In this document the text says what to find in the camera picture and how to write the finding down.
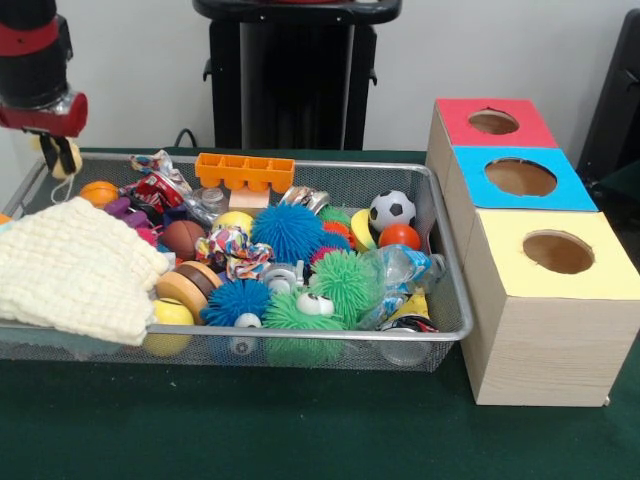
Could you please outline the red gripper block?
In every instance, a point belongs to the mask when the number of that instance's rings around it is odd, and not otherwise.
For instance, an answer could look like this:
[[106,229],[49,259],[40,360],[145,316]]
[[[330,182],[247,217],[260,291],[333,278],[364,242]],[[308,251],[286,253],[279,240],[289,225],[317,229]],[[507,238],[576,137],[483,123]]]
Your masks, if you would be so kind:
[[78,137],[87,117],[88,100],[81,92],[69,92],[58,101],[37,108],[1,105],[1,126],[39,134],[47,168],[55,174],[74,173],[73,151],[66,137]]

